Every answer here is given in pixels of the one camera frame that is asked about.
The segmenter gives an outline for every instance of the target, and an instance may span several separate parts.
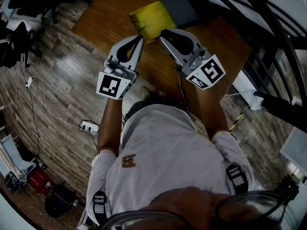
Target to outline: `white t-shirt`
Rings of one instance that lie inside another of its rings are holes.
[[[130,167],[124,163],[130,159]],[[229,132],[218,132],[211,141],[201,136],[190,117],[166,105],[150,105],[135,113],[122,132],[118,158],[102,150],[92,162],[86,210],[96,223],[93,197],[105,192],[107,217],[138,210],[159,194],[195,186],[213,193],[235,194],[226,168],[240,167],[254,187],[252,168]]]

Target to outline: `yellow sponge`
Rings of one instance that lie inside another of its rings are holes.
[[[146,44],[159,37],[162,30],[176,28],[175,23],[160,1],[130,13],[129,17],[139,34],[144,37]]]

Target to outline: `wooden table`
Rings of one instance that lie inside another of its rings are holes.
[[[72,31],[108,54],[115,43],[137,34],[128,14],[155,1],[158,0],[95,0]],[[249,47],[222,18],[190,27],[186,31],[193,33],[212,55],[216,54],[223,65],[226,75],[210,89],[214,96],[221,99],[246,62]],[[144,45],[136,69],[141,77],[182,104],[174,61],[157,40]],[[185,80],[183,87],[190,111],[200,117],[194,85]]]

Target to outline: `red object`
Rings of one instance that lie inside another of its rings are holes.
[[[46,185],[43,187],[42,191],[44,194],[47,194],[49,193],[50,191],[50,187],[51,187],[51,184],[53,183],[53,180],[51,178],[48,179]]]
[[[36,168],[28,175],[27,181],[34,188],[36,193],[46,185],[49,175],[41,168]]]

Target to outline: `floor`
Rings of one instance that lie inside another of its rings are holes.
[[[106,98],[95,93],[97,76],[103,69],[108,52],[99,52],[71,32],[80,15],[87,8],[83,1],[59,6],[59,22],[46,21],[41,38],[43,56],[31,55],[31,67],[23,71],[39,76],[46,85],[47,107],[54,115],[78,125],[83,119],[100,123]],[[139,100],[138,89],[150,86],[138,78],[124,98],[123,113]],[[33,122],[31,100],[25,88],[19,63],[12,68],[0,68],[0,105],[5,105],[8,125],[33,154],[38,153],[37,134]],[[52,117],[44,107],[44,87],[37,79],[30,92],[40,134],[39,159],[48,169],[80,197],[86,195],[91,162],[96,153],[92,138],[77,128]],[[229,126],[233,124],[245,103],[237,96],[221,102]],[[192,117],[199,132],[206,136],[200,120]],[[274,189],[286,174],[279,150],[292,127],[263,110],[247,109],[233,133],[246,153],[255,176],[268,189]]]

